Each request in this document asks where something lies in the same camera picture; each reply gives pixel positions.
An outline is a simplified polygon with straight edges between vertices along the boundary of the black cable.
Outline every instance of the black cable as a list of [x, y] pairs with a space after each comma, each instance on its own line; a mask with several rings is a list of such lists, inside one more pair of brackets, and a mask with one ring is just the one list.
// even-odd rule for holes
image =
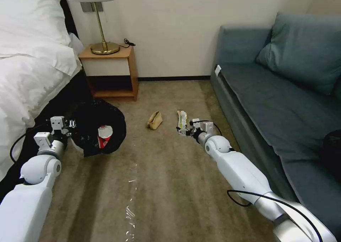
[[230, 194], [229, 194], [229, 191], [227, 191], [227, 195], [230, 197], [230, 199], [235, 202], [238, 206], [242, 206], [242, 207], [249, 207], [250, 205], [252, 205], [251, 202], [249, 202], [248, 204], [242, 204], [242, 203], [239, 203], [238, 201], [236, 201]]
[[32, 127], [32, 129], [30, 129], [29, 131], [27, 131], [26, 133], [24, 133], [22, 136], [20, 136], [12, 145], [11, 149], [10, 149], [10, 158], [11, 160], [13, 161], [13, 163], [16, 163], [17, 161], [13, 158], [13, 149], [14, 149], [14, 146], [25, 136], [27, 135], [28, 133], [30, 133], [31, 131], [33, 131], [34, 129], [38, 128], [38, 127], [41, 127], [43, 125], [46, 125], [47, 123], [43, 123], [43, 124], [40, 124], [40, 125], [37, 125], [35, 127]]
[[264, 196], [264, 195], [261, 195], [261, 194], [258, 194], [258, 193], [254, 193], [254, 192], [247, 192], [247, 191], [243, 191], [243, 190], [227, 190], [227, 194], [228, 196], [232, 199], [231, 195], [229, 194], [230, 192], [236, 192], [236, 193], [244, 193], [244, 194], [249, 194], [249, 195], [254, 195], [254, 196], [258, 196], [258, 197], [261, 197], [261, 198], [266, 198], [266, 199], [270, 199], [272, 201], [275, 201], [275, 202], [278, 202], [278, 203], [281, 203], [287, 207], [290, 207], [291, 209], [295, 210], [297, 213], [299, 213], [304, 219], [306, 219], [306, 221], [311, 225], [311, 227], [314, 229], [314, 231], [316, 232], [317, 234], [317, 237], [319, 238], [319, 241], [320, 242], [323, 242], [322, 241], [322, 237], [321, 237], [321, 234], [320, 232], [317, 230], [317, 228], [315, 227], [315, 225], [313, 224], [313, 222], [311, 220], [309, 220], [308, 217], [306, 217], [301, 211], [299, 211], [298, 209], [296, 209], [295, 207], [291, 206], [290, 204], [284, 202], [284, 201], [281, 201], [279, 199], [275, 199], [275, 198], [271, 198], [271, 197], [268, 197], [268, 196]]
[[136, 46], [136, 44], [130, 42], [130, 41], [129, 41], [128, 39], [126, 39], [126, 38], [124, 39], [124, 43], [127, 44], [128, 46], [125, 47], [125, 46], [120, 45], [120, 47], [128, 48], [128, 47], [130, 47], [130, 46], [132, 46], [132, 47]]
[[[199, 122], [212, 122], [212, 121], [210, 121], [210, 120], [199, 120], [199, 121], [194, 121], [193, 123], [199, 123]], [[220, 128], [219, 128], [215, 123], [213, 123], [213, 125], [218, 129], [220, 135], [223, 135], [223, 134], [221, 133]]]

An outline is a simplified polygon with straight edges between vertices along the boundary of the sofa seat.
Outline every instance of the sofa seat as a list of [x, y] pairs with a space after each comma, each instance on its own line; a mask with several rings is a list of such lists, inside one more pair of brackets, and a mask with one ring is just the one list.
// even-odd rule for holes
[[263, 66], [221, 64], [225, 80], [282, 163], [299, 201], [341, 236], [341, 184], [319, 160], [323, 138], [341, 129], [341, 104]]

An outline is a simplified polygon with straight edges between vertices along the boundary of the wooden nightstand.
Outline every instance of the wooden nightstand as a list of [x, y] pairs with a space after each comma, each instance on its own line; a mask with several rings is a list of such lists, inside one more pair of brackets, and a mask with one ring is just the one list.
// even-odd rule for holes
[[121, 47], [114, 54], [95, 55], [88, 46], [78, 57], [94, 98], [137, 100], [139, 82], [133, 47]]

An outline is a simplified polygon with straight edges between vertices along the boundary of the white duvet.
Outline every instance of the white duvet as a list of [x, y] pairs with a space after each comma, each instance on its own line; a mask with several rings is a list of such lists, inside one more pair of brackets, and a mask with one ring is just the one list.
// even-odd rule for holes
[[[13, 164], [13, 142], [34, 126], [34, 119], [70, 81], [69, 76], [42, 60], [28, 55], [0, 58], [0, 180]], [[23, 139], [13, 151], [18, 158]]]

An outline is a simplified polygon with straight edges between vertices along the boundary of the bed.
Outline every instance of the bed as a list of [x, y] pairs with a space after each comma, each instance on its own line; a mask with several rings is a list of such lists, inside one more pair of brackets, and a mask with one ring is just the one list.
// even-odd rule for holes
[[[0, 10], [1, 202], [19, 182], [23, 163], [38, 150], [33, 136], [25, 137], [14, 148], [13, 164], [13, 142], [51, 116], [67, 116], [78, 103], [91, 100], [91, 93], [72, 45], [77, 31], [66, 0], [59, 6], [56, 0], [0, 0]], [[49, 130], [48, 125], [40, 129]]]

